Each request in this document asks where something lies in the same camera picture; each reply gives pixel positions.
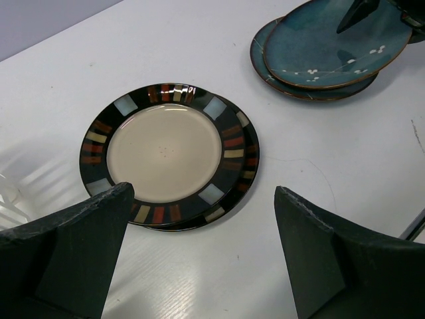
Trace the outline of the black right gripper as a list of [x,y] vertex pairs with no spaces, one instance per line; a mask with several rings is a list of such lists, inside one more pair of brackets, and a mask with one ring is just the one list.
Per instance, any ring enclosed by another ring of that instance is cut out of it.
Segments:
[[[379,0],[355,0],[337,27],[340,34],[367,18],[377,10]],[[396,6],[402,11],[401,19],[412,28],[409,44],[424,41],[424,0],[398,0]]]

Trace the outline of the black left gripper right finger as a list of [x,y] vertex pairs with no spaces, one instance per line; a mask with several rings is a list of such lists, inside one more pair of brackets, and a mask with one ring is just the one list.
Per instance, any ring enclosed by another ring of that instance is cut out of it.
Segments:
[[424,245],[362,227],[292,190],[274,210],[299,318],[423,318]]

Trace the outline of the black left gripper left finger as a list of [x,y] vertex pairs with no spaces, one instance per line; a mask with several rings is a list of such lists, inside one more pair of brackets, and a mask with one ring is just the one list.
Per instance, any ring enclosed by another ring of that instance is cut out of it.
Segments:
[[133,206],[130,183],[1,232],[2,318],[100,318]]

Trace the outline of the teal blue floral plate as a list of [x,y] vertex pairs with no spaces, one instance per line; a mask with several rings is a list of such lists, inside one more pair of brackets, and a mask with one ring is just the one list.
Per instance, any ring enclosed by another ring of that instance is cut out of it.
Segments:
[[348,98],[356,95],[368,88],[377,78],[378,73],[368,77],[355,84],[350,84],[341,88],[325,89],[325,90],[308,90],[291,86],[274,78],[267,69],[264,62],[263,51],[268,35],[274,27],[283,19],[283,17],[274,19],[264,25],[254,36],[250,44],[250,61],[258,76],[273,89],[293,98],[308,101],[334,101]]

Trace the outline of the black rimmed cream plate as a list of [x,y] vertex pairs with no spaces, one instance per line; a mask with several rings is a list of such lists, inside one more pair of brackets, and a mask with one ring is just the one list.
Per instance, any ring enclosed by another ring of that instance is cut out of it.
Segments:
[[260,146],[255,128],[249,117],[237,105],[223,96],[217,95],[216,97],[229,106],[235,113],[240,113],[240,117],[242,118],[242,130],[246,142],[245,162],[236,185],[224,196],[223,199],[218,202],[218,204],[216,204],[213,208],[208,209],[206,213],[203,213],[198,217],[178,223],[177,225],[162,227],[146,226],[146,228],[156,231],[176,232],[196,229],[208,225],[234,209],[242,201],[243,197],[248,193],[254,183],[260,163]]

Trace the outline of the white plastic dish rack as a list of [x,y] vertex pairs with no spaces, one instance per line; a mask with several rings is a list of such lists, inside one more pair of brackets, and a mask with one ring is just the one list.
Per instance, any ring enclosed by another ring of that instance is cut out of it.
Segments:
[[1,231],[28,223],[27,207],[19,188],[1,174]]

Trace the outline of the metal base rail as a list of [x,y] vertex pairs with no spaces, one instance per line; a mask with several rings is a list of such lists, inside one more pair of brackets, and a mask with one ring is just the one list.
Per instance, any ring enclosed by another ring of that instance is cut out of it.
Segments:
[[414,241],[419,234],[424,230],[425,224],[425,209],[423,209],[418,216],[409,224],[404,232],[399,236],[399,239]]

